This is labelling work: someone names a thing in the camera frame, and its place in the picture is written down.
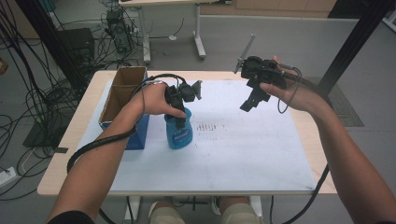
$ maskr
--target gray floor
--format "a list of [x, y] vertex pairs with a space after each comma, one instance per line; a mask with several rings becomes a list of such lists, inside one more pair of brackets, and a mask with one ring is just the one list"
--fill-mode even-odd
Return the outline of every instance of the gray floor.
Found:
[[[178, 24], [171, 28], [156, 28], [169, 35], [177, 30]], [[278, 55], [283, 62], [299, 67], [304, 75], [322, 77], [332, 59], [341, 48], [356, 21], [345, 20], [302, 20], [275, 18], [242, 17], [202, 17], [202, 39], [207, 57], [201, 60], [193, 45], [191, 31], [193, 20], [185, 20], [177, 41], [169, 39], [152, 39], [152, 62], [150, 70], [199, 70], [231, 71], [240, 56], [250, 33], [257, 38], [249, 55], [264, 59]], [[396, 193], [396, 105], [392, 88], [396, 85], [395, 34], [381, 23], [361, 52], [348, 67], [338, 85], [348, 101], [364, 123], [364, 127], [347, 128], [361, 150], [373, 162], [384, 176], [391, 189]], [[10, 62], [5, 75], [0, 76], [0, 114], [17, 118], [25, 111], [23, 104], [26, 88], [6, 50], [0, 50], [1, 57]], [[34, 60], [29, 63], [35, 70], [35, 78], [40, 87], [48, 85]], [[52, 72], [57, 73], [53, 62]], [[32, 119], [23, 119], [13, 134], [7, 153], [1, 158], [2, 167], [16, 166], [18, 159], [26, 152], [21, 142], [33, 125]], [[26, 168], [37, 162], [30, 159], [24, 164]], [[21, 183], [0, 199], [13, 198], [37, 187], [41, 175], [23, 179]], [[147, 223], [149, 206], [158, 198], [143, 198], [141, 213], [137, 223]], [[307, 196], [276, 196], [274, 223], [288, 220], [298, 213], [306, 204]], [[54, 202], [54, 198], [43, 197], [36, 193], [12, 201], [0, 202], [0, 223], [43, 223]], [[125, 199], [111, 197], [104, 202], [104, 210], [117, 223], [124, 216]], [[270, 198], [262, 197], [264, 218], [268, 220]], [[209, 205], [191, 205], [179, 208], [187, 223], [218, 223]], [[98, 218], [98, 223], [105, 223]], [[346, 209], [337, 195], [319, 195], [311, 208], [296, 223], [351, 223]]]

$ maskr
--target hand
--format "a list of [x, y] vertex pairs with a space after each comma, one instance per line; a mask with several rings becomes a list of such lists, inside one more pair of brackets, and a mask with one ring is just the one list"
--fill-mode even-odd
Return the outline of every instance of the hand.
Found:
[[[279, 59], [276, 56], [274, 56], [273, 59], [279, 63]], [[278, 67], [278, 69], [297, 76], [295, 71], [280, 67]], [[319, 95], [309, 90], [303, 84], [298, 87], [297, 92], [290, 101], [290, 98], [296, 91], [298, 85], [292, 80], [287, 79], [287, 82], [288, 88], [286, 90], [281, 90], [280, 88], [267, 83], [261, 83], [260, 88], [268, 94], [274, 95], [275, 97], [279, 98], [285, 104], [289, 104], [289, 106], [291, 106], [292, 108], [303, 110], [311, 114], [314, 113], [316, 108], [318, 108], [319, 106], [327, 104]]]
[[128, 105], [139, 105], [144, 114], [167, 114], [177, 118], [186, 118], [183, 111], [166, 103], [164, 95], [166, 87], [166, 83], [150, 84], [142, 91], [137, 92]]

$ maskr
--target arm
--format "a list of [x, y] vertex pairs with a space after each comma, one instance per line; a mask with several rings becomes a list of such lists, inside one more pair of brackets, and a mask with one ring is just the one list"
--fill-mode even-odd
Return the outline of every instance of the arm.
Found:
[[[143, 113], [185, 117], [184, 112], [165, 102], [165, 87], [164, 83], [149, 85], [143, 90], [144, 97], [142, 91], [138, 92], [97, 139], [131, 130]], [[126, 143], [127, 139], [123, 139], [83, 154], [66, 177], [48, 220], [71, 210], [84, 212], [95, 220], [113, 183]]]
[[[288, 102], [294, 92], [294, 87], [283, 91], [264, 83], [261, 88], [284, 102]], [[311, 114], [318, 125], [334, 185], [353, 221], [396, 221], [396, 200], [390, 188], [327, 103], [302, 86], [290, 106]]]

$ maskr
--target power strip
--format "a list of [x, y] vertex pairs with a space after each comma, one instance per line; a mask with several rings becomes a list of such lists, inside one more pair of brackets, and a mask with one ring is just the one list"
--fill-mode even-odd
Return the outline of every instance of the power strip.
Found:
[[15, 173], [14, 167], [9, 167], [7, 169], [7, 172], [3, 171], [2, 173], [0, 173], [0, 188], [12, 182], [15, 179], [18, 179], [18, 176]]

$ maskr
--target table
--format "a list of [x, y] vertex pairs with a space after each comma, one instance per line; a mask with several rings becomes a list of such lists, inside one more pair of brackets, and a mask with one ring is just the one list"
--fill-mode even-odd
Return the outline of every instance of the table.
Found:
[[171, 4], [195, 4], [195, 31], [193, 31], [195, 45], [198, 49], [199, 56], [204, 59], [206, 57], [204, 45], [202, 44], [200, 36], [200, 11], [201, 3], [211, 3], [217, 0], [130, 0], [119, 1], [121, 7], [134, 7], [137, 10], [141, 31], [143, 35], [143, 60], [145, 63], [150, 63], [151, 55], [149, 49], [149, 35], [146, 32], [145, 17], [143, 14], [143, 6], [157, 6], [157, 5], [171, 5]]
[[[163, 73], [174, 73], [179, 76], [186, 78], [187, 80], [203, 80], [203, 86], [208, 80], [244, 80], [240, 77], [240, 74], [234, 74], [233, 72], [197, 72], [197, 71], [148, 71], [149, 76], [155, 76]], [[81, 141], [82, 136], [86, 132], [94, 109], [97, 107], [98, 102], [100, 102], [101, 96], [103, 95], [106, 84], [111, 80], [116, 74], [116, 71], [99, 71], [95, 73], [89, 88], [86, 90], [84, 97], [82, 98], [75, 116], [70, 122], [67, 128], [64, 138], [62, 139], [59, 147], [69, 148], [66, 153], [55, 153], [52, 158], [49, 168], [44, 174], [38, 188], [37, 192], [41, 195], [57, 195], [66, 177], [66, 164], [72, 154], [78, 149], [78, 144]], [[315, 122], [312, 118], [305, 112], [300, 112], [292, 110], [290, 108], [290, 113], [298, 135], [300, 136], [302, 146], [304, 148], [304, 153], [308, 159], [309, 165], [312, 169], [314, 179], [318, 181], [322, 170], [326, 165], [326, 160], [321, 149], [321, 145], [318, 138], [318, 131]], [[130, 153], [124, 154], [126, 160], [132, 159]], [[305, 194], [310, 193], [311, 190], [306, 190]], [[328, 176], [327, 180], [323, 184], [320, 193], [335, 193], [335, 187], [333, 185], [332, 179]], [[279, 194], [282, 192], [275, 192], [273, 190], [268, 190], [267, 194]], [[230, 189], [227, 191], [218, 190], [187, 190], [187, 191], [174, 191], [174, 190], [164, 190], [163, 192], [158, 191], [140, 191], [132, 192], [127, 190], [116, 190], [112, 187], [109, 195], [133, 195], [133, 196], [153, 196], [153, 195], [260, 195], [265, 194], [263, 191], [259, 190], [238, 190]]]

